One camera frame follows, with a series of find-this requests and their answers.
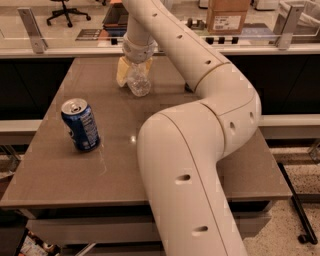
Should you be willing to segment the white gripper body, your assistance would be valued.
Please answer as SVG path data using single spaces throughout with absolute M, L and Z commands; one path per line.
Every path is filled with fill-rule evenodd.
M 123 53 L 130 62 L 135 64 L 149 60 L 154 54 L 155 47 L 156 42 L 150 35 L 140 41 L 131 39 L 128 34 L 123 37 Z

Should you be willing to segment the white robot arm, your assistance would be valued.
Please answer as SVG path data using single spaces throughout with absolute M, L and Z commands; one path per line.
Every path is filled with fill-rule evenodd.
M 168 10 L 170 0 L 122 0 L 123 51 L 132 62 L 159 45 L 197 100 L 142 125 L 138 165 L 166 256 L 247 256 L 217 163 L 256 132 L 258 93 L 220 52 Z

